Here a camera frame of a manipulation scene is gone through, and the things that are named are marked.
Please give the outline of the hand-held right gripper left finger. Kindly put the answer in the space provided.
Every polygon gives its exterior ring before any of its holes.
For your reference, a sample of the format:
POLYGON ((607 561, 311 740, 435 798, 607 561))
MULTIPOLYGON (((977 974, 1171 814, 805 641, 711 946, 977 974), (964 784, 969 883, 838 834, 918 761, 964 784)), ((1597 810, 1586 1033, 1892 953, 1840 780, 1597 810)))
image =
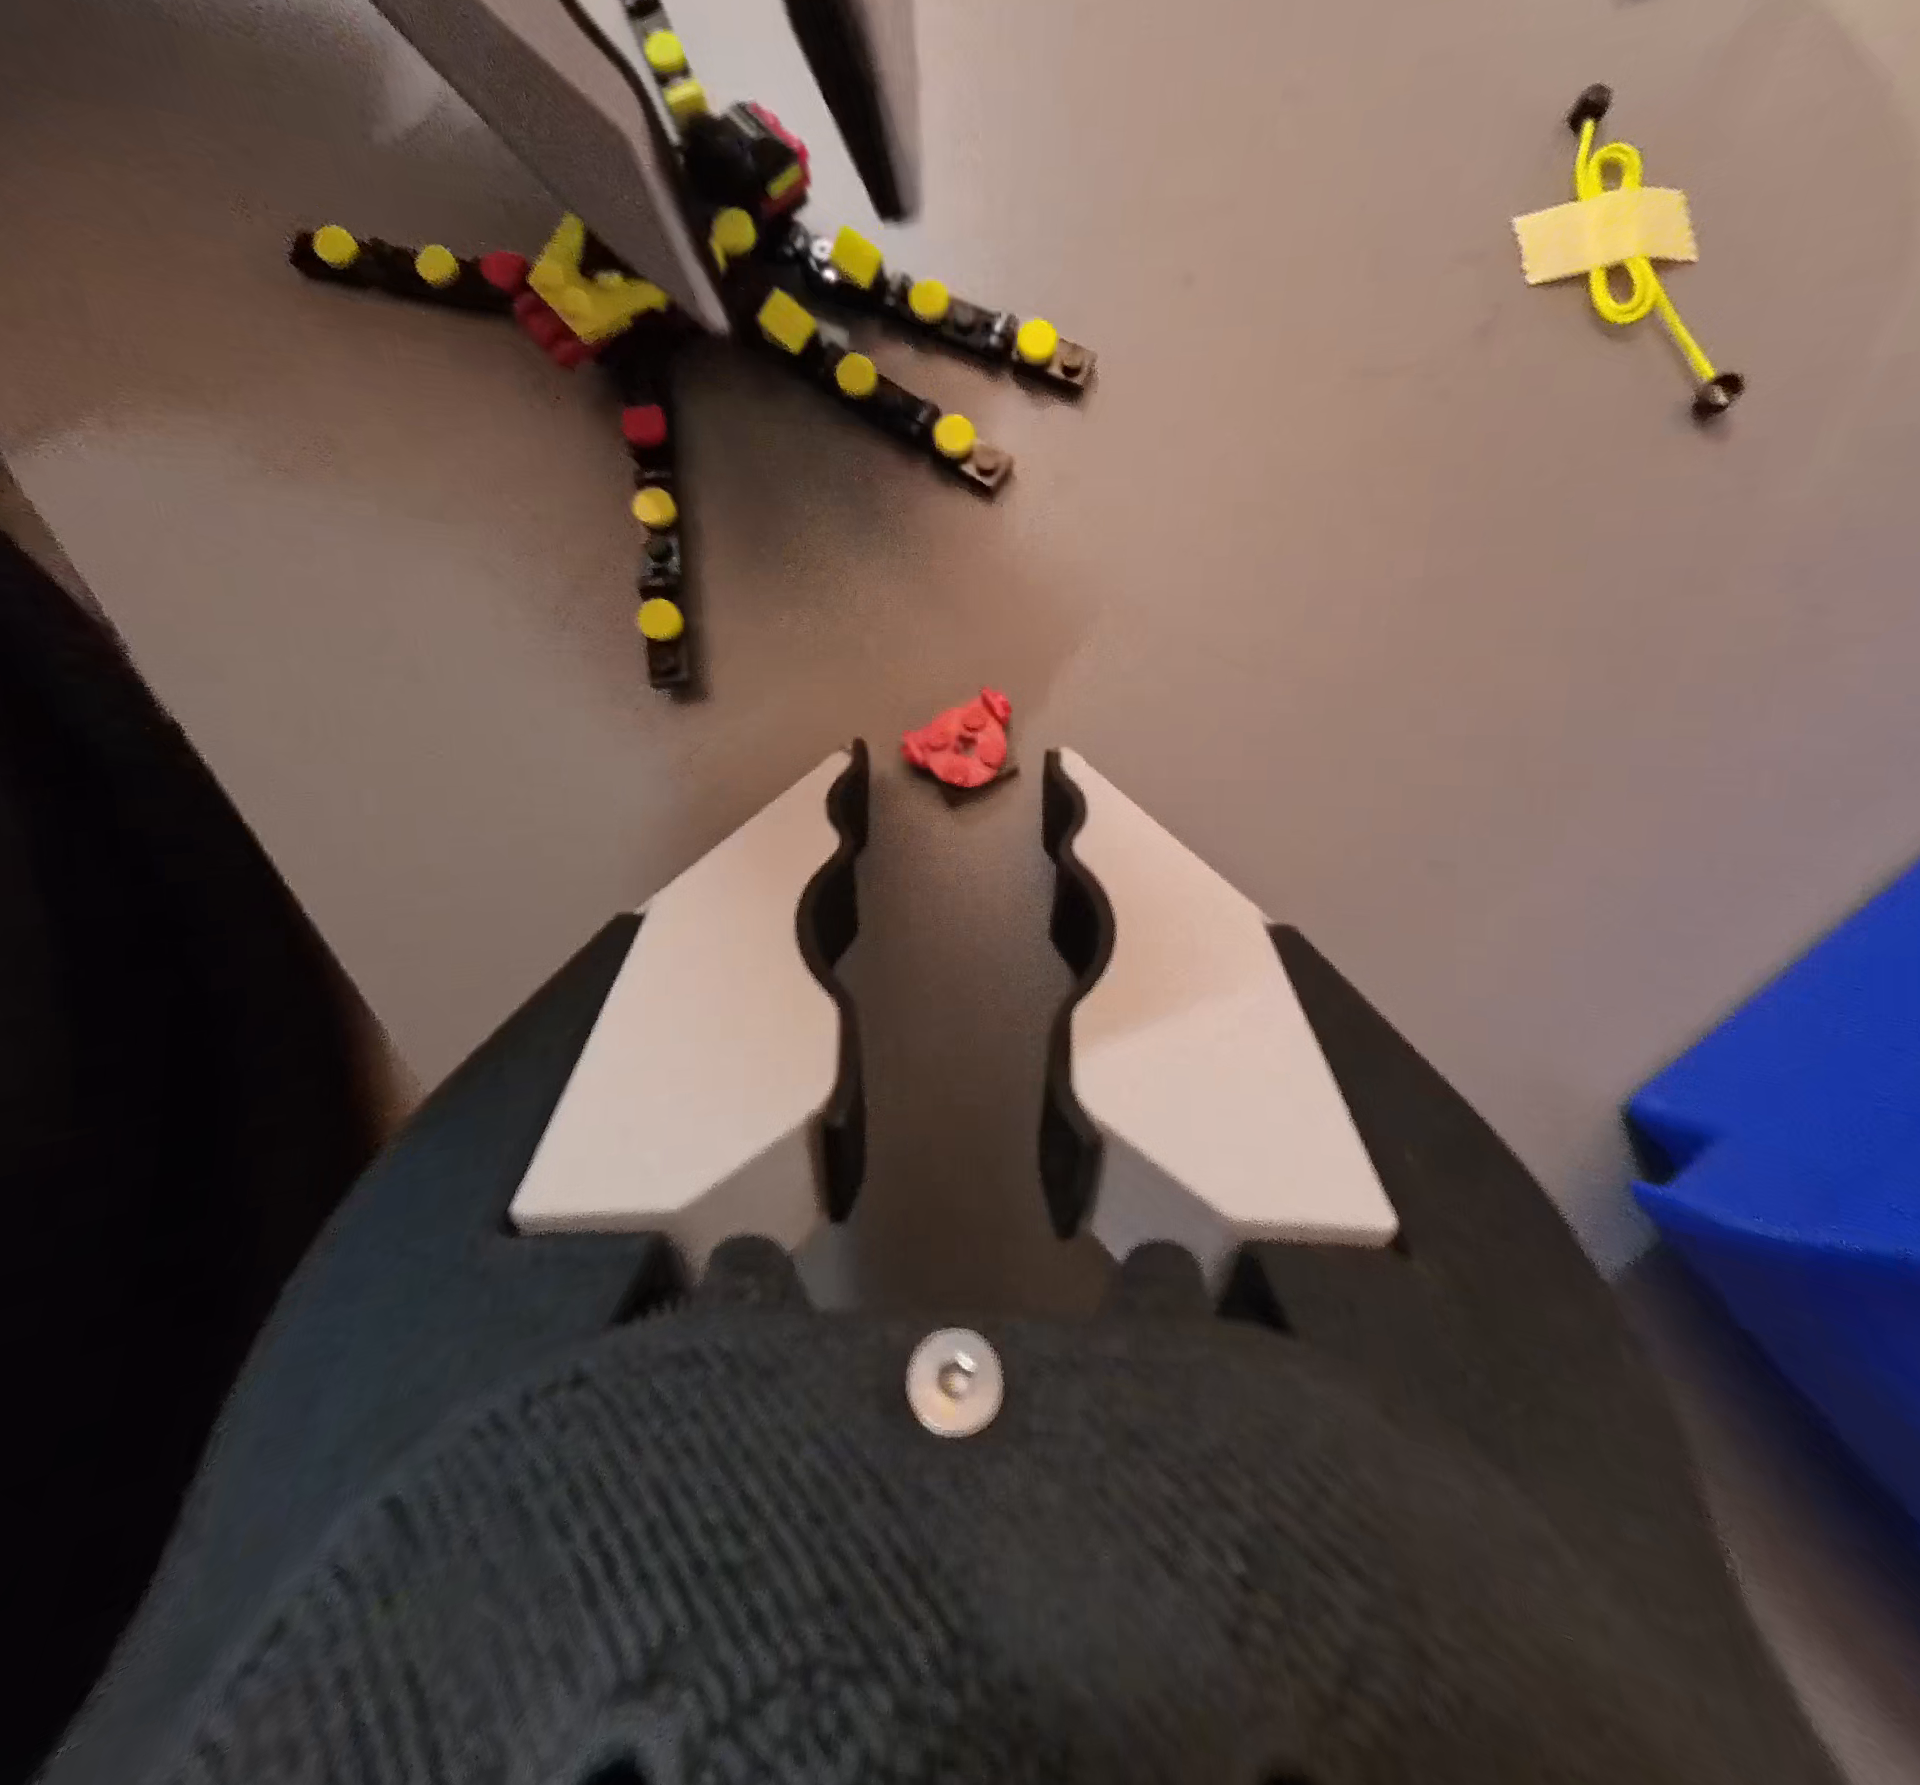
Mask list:
POLYGON ((656 1234, 682 1268, 740 1236, 803 1246, 865 1169, 862 1037, 838 966, 859 932, 864 740, 656 889, 521 1184, 521 1236, 656 1234))

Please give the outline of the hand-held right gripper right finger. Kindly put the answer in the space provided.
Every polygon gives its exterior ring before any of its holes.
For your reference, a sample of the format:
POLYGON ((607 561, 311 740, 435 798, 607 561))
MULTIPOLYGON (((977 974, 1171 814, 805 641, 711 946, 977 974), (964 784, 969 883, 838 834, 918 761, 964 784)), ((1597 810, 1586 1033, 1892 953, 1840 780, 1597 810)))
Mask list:
POLYGON ((1118 1264, 1174 1245, 1389 1248, 1400 1216, 1263 908, 1073 748, 1044 758, 1044 1205, 1118 1264))

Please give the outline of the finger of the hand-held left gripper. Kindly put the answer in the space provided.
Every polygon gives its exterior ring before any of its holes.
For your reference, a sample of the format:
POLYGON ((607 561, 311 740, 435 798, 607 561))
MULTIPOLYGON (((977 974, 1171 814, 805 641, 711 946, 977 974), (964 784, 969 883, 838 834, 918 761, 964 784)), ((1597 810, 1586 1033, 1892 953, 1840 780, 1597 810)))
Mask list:
POLYGON ((729 331, 656 93, 580 0, 369 3, 618 260, 729 331))
POLYGON ((883 219, 920 213, 915 0, 782 0, 805 64, 883 219))

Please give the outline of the black yellow lego spider model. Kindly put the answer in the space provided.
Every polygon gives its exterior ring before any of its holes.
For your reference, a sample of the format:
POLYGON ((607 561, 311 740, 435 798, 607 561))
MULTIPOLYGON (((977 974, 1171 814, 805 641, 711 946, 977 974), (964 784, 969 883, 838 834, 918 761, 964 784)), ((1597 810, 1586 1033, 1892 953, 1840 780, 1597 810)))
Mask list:
MULTIPOLYGON (((819 292, 848 315, 1064 397, 1092 387, 1092 348, 1041 315, 979 306, 939 277, 890 268, 881 246, 858 229, 811 233, 803 219, 803 141, 756 101, 717 112, 663 0, 618 3, 665 109, 679 184, 696 233, 706 240, 735 335, 923 463, 996 498, 1011 475, 1011 457, 963 412, 887 376, 807 297, 819 292)), ((690 315, 576 213, 564 213, 534 257, 463 257, 441 243, 407 247, 329 222, 297 233, 289 260, 314 284, 514 323, 553 363, 607 381, 634 470, 636 627, 646 683, 674 697, 697 694, 697 593, 674 418, 676 361, 693 338, 690 315)))

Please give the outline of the red round lego piece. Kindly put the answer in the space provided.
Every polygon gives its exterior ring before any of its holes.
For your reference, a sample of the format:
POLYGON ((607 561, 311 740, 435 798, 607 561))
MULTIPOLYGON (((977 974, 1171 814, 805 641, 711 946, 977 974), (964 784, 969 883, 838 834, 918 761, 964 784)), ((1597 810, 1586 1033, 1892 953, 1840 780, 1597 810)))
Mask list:
POLYGON ((901 758, 956 807, 1003 786, 1019 774, 1011 744, 1011 699, 985 688, 901 737, 901 758))

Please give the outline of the person's dark knit sweater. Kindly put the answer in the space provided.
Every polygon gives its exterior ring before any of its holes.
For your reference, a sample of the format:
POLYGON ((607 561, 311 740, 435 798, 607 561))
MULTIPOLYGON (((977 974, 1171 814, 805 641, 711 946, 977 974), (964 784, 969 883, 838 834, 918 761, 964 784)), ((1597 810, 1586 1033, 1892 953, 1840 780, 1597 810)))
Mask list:
POLYGON ((333 957, 109 623, 4 525, 4 1780, 83 1710, 379 1144, 333 957))

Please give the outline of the blue plastic bin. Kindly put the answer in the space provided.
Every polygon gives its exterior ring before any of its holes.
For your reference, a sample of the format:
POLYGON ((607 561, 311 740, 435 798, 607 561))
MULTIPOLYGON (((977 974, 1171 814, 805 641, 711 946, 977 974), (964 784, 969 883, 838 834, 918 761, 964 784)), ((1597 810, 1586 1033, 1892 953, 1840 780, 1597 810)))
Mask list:
POLYGON ((1919 869, 1625 1103, 1670 1253, 1919 1518, 1919 869))

